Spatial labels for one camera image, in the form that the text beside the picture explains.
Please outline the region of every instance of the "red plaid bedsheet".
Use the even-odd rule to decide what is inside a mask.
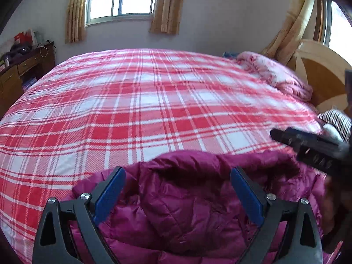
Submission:
[[[245,62],[155,49],[70,58],[0,122],[1,229],[30,263],[46,200],[92,173],[174,150],[289,150],[269,136],[288,126],[320,130]]]

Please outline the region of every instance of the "curtain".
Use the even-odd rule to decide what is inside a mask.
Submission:
[[[65,43],[84,40],[86,36],[86,0],[70,0],[66,15]]]
[[[178,34],[182,5],[183,0],[157,0],[150,32]]]
[[[292,0],[281,30],[261,54],[286,65],[300,43],[313,5],[314,0]]]

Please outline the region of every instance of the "pink blanket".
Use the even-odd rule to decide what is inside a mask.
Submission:
[[[248,62],[258,71],[263,80],[281,92],[304,102],[312,98],[312,87],[282,64],[254,52],[243,52],[237,56],[237,60]]]

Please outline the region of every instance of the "wooden desk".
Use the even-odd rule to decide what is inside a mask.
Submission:
[[[55,67],[54,43],[48,43],[45,47],[49,51],[43,47],[40,50],[37,48],[0,72],[0,119],[24,93],[24,78],[30,75],[39,80]]]

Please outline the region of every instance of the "clutter on desk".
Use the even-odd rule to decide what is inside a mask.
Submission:
[[[15,60],[37,48],[39,43],[37,37],[43,40],[43,36],[32,29],[18,33],[0,46],[0,61],[4,61],[5,67],[11,66]]]

